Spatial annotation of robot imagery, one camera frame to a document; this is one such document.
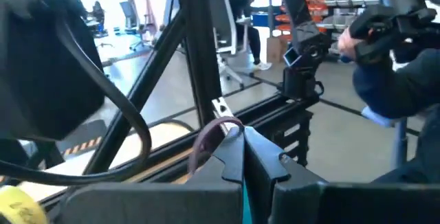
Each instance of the wooden board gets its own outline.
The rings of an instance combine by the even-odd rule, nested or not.
[[[165,145],[179,137],[182,137],[188,134],[186,128],[182,126],[178,126],[176,124],[159,124],[150,128],[151,138],[153,140],[153,149],[158,148],[162,145]],[[137,134],[128,136],[123,145],[121,146],[118,154],[116,155],[113,163],[110,168],[114,168],[119,166],[131,159],[136,158],[140,154],[141,150],[141,141]],[[173,158],[170,158],[160,165],[156,165],[148,170],[145,170],[143,173],[136,175],[135,177],[129,179],[128,181],[136,181],[139,178],[142,178],[145,175],[148,175],[155,170],[163,168],[166,165],[177,161],[178,159],[189,155],[191,150],[187,150]],[[65,163],[54,166],[53,168],[45,170],[45,172],[51,172],[56,174],[63,175],[81,175],[89,163],[89,160],[93,156],[94,150],[89,151],[83,155],[77,156],[75,158],[69,159]],[[28,193],[35,201],[41,201],[47,197],[52,196],[62,190],[64,190],[65,186],[47,186],[39,183],[31,183],[31,182],[23,182],[19,185],[20,189],[24,192]]]

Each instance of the office chair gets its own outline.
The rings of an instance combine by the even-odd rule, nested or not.
[[[145,40],[142,36],[147,32],[151,32],[151,27],[154,26],[153,24],[148,23],[147,14],[145,14],[144,17],[145,17],[145,22],[143,24],[139,24],[136,31],[137,34],[139,34],[140,36],[140,41],[130,45],[130,49],[134,52],[139,46],[145,47],[145,45],[151,46],[152,44],[151,43],[152,41]]]
[[[234,21],[229,0],[209,0],[209,2],[220,76],[226,76],[228,80],[232,78],[240,84],[240,88],[244,88],[243,79],[229,67],[228,59],[248,54],[250,18]],[[237,38],[236,22],[245,26],[243,39],[240,43]]]

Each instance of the gray floor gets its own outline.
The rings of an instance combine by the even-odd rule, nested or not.
[[[240,66],[249,64],[248,59],[239,62]],[[112,81],[127,94],[137,78],[147,57],[122,61],[107,67],[106,73]],[[317,79],[326,88],[323,98],[356,110],[364,104],[356,96],[351,85],[353,65],[323,63],[318,70]],[[283,65],[274,65],[269,71],[258,72],[256,76],[272,82],[280,82]],[[245,78],[245,85],[255,81]],[[239,89],[235,82],[221,79],[223,93]],[[233,111],[248,107],[276,93],[268,84],[259,84],[226,98]],[[164,117],[189,110],[194,105],[188,68],[183,54],[176,52],[159,80],[151,97],[142,109],[142,116],[148,123]],[[102,119],[108,125],[117,111],[110,101],[92,119]],[[311,122],[311,137],[308,168],[330,181],[367,182],[391,169],[391,155],[394,129],[382,128],[363,117],[346,111],[317,104],[310,108],[315,115]],[[175,119],[185,121],[199,128],[195,111],[186,112]],[[422,121],[410,120],[410,127],[420,130]],[[410,137],[409,157],[415,150],[415,137]]]

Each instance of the black pants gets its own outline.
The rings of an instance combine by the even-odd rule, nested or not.
[[[236,35],[239,41],[243,42],[243,36],[245,34],[245,26],[236,24]],[[249,40],[250,50],[254,56],[254,64],[260,63],[261,41],[260,32],[255,27],[247,28],[247,39]]]
[[[403,166],[377,178],[373,183],[438,183],[431,182],[419,159],[414,158]]]

